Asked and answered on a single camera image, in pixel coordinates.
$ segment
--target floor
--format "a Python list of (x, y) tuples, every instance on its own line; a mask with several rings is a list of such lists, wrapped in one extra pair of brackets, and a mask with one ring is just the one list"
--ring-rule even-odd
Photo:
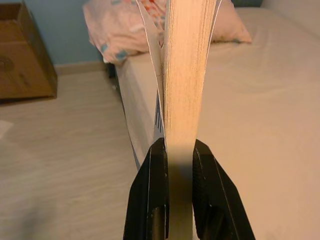
[(104, 72), (61, 77), (57, 99), (0, 107), (0, 124), (0, 240), (122, 239), (137, 168)]

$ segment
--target cardboard box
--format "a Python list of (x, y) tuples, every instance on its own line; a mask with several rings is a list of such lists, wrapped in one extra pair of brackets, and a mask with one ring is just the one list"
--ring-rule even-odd
[(57, 74), (24, 3), (0, 4), (0, 102), (57, 96)]

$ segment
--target bed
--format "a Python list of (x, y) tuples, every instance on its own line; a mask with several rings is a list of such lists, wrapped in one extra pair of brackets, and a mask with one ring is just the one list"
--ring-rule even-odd
[[(197, 139), (237, 186), (256, 239), (320, 239), (320, 37), (270, 9), (237, 12), (253, 42), (211, 45)], [(116, 73), (139, 165), (154, 142), (150, 55)]]

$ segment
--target baseboard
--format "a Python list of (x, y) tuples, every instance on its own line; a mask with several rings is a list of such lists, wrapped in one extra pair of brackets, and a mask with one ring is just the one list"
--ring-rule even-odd
[(80, 74), (95, 71), (105, 71), (106, 64), (102, 61), (88, 61), (70, 64), (55, 64), (55, 71), (58, 76), (69, 74)]

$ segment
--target mattress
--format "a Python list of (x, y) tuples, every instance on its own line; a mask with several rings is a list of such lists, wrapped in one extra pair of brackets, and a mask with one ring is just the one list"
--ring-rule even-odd
[[(252, 44), (210, 47), (197, 138), (237, 186), (256, 239), (320, 239), (320, 41), (263, 8)], [(117, 67), (138, 160), (154, 141), (149, 54)]]

